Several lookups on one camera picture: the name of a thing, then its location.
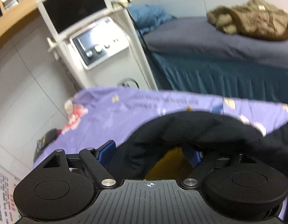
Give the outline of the black quilted jacket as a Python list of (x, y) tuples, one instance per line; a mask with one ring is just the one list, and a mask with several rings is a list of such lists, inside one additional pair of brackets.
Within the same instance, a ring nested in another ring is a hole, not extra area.
[[(199, 189), (145, 175), (175, 148), (217, 157)], [(106, 223), (280, 223), (287, 200), (288, 122), (263, 136), (229, 116), (177, 112), (138, 128), (106, 167), (121, 185)]]

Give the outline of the mustard yellow garment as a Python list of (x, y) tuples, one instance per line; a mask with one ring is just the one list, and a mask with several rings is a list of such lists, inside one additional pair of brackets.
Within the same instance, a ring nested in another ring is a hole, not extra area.
[(181, 148), (168, 151), (145, 175), (147, 180), (176, 180), (181, 182), (193, 170)]

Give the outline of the purple floral bed sheet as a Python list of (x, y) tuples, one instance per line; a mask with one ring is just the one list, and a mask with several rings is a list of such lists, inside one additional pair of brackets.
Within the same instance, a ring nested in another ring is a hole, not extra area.
[(109, 140), (120, 145), (145, 122), (173, 112), (192, 110), (231, 116), (263, 135), (288, 121), (288, 104), (284, 103), (123, 87), (84, 89), (68, 99), (64, 108), (67, 124), (35, 164), (56, 149), (76, 154), (88, 147), (97, 149)]

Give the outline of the black device on floor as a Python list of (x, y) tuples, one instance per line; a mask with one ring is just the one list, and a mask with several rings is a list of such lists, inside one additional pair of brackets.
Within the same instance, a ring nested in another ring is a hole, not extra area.
[(61, 132), (62, 130), (53, 128), (46, 132), (39, 140), (37, 140), (36, 150), (33, 159), (34, 163), (37, 161), (43, 151), (58, 138)]

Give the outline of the bed with blue-grey bedding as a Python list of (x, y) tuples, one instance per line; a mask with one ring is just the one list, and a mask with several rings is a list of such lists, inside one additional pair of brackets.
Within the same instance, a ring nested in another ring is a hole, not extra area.
[(288, 104), (288, 40), (225, 34), (204, 17), (134, 22), (158, 89)]

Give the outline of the white medical device cart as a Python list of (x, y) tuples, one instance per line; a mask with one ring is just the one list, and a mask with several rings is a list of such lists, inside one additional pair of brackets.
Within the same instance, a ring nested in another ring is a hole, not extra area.
[(38, 0), (61, 58), (81, 88), (125, 86), (156, 90), (150, 66), (128, 13), (131, 0)]

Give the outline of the blue pillow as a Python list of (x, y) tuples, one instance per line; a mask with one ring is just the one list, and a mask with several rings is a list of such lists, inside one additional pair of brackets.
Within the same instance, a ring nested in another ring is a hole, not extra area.
[(176, 17), (167, 13), (162, 7), (156, 5), (132, 5), (128, 8), (128, 12), (141, 35), (149, 33), (160, 25), (176, 19)]

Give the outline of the olive brown jacket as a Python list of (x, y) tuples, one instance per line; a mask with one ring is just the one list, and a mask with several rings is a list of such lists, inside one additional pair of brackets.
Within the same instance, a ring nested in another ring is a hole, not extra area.
[(265, 0), (249, 0), (207, 12), (210, 24), (226, 34), (240, 34), (266, 41), (288, 39), (288, 13)]

